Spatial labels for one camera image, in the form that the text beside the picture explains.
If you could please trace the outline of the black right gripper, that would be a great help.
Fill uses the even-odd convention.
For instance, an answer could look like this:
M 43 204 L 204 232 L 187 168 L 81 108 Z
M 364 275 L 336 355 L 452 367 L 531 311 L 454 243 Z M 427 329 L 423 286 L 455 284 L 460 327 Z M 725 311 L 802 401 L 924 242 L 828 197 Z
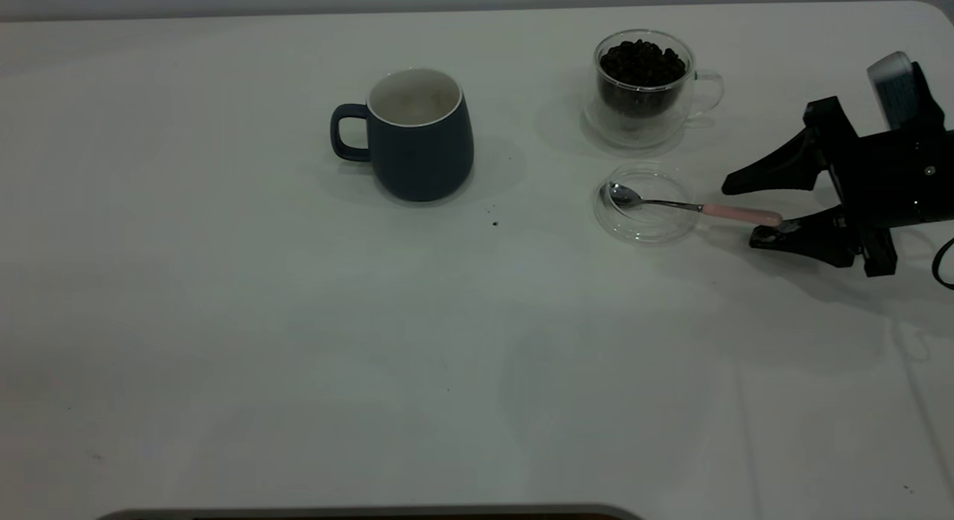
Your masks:
M 951 132 L 897 130 L 858 139 L 838 97 L 808 103 L 802 121 L 804 128 L 784 146 L 728 174 L 721 191 L 811 191 L 820 173 L 831 170 L 841 206 L 756 226 L 750 248 L 833 267 L 851 267 L 862 255 L 866 276 L 891 276 L 897 267 L 893 228 L 952 219 Z

